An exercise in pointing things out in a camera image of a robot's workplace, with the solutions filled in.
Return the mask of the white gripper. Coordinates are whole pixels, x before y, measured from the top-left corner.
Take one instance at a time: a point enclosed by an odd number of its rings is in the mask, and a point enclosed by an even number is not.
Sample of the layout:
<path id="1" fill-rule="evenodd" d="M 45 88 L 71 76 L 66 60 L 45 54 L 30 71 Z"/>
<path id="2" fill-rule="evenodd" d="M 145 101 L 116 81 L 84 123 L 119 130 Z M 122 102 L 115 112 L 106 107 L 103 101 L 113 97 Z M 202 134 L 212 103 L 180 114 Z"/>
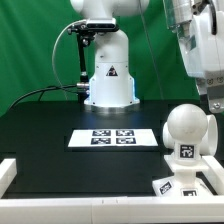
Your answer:
<path id="1" fill-rule="evenodd" d="M 195 77 L 198 93 L 211 113 L 224 112 L 224 12 L 216 12 L 216 34 L 212 33 L 209 6 L 193 16 L 189 37 L 180 44 L 187 74 Z"/>

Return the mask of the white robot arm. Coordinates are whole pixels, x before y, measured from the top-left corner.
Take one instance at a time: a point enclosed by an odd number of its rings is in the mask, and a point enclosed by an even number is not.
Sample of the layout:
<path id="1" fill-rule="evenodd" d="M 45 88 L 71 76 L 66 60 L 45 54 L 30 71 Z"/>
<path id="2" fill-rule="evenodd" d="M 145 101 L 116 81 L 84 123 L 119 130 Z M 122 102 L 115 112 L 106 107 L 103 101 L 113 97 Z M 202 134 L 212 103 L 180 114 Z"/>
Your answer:
<path id="1" fill-rule="evenodd" d="M 128 69 L 128 37 L 118 16 L 143 13 L 150 0 L 70 0 L 83 16 L 73 30 L 81 48 L 95 43 L 95 72 L 84 104 L 105 111 L 139 104 Z M 163 0 L 167 27 L 175 32 L 187 75 L 209 110 L 224 112 L 224 0 Z"/>

